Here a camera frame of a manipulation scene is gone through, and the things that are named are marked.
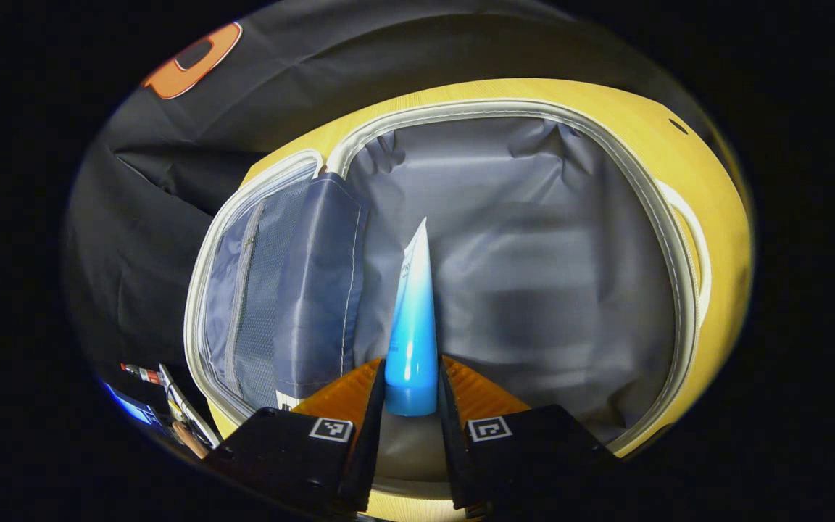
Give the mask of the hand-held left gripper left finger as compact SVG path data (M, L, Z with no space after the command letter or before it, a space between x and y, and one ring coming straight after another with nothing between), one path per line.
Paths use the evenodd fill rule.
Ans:
M263 407L209 453L215 475L315 519L368 508L380 443L384 359L374 359L291 410Z

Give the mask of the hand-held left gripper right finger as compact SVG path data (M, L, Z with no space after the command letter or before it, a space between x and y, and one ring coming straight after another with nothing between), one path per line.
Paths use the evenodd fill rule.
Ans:
M470 520L573 520L622 462L563 407L531 407L448 356L439 413L452 502Z

